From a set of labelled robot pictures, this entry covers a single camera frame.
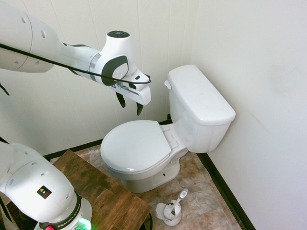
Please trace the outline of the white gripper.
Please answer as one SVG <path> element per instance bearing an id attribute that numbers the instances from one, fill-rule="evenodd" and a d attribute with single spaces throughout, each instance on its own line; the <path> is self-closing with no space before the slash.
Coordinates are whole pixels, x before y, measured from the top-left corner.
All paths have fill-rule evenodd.
<path id="1" fill-rule="evenodd" d="M 122 86 L 118 83 L 109 88 L 116 92 L 117 99 L 122 108 L 126 107 L 124 96 L 135 101 L 137 105 L 137 116 L 142 113 L 143 106 L 151 101 L 151 91 L 149 86 L 144 86 L 142 89 L 137 90 L 131 87 Z"/>

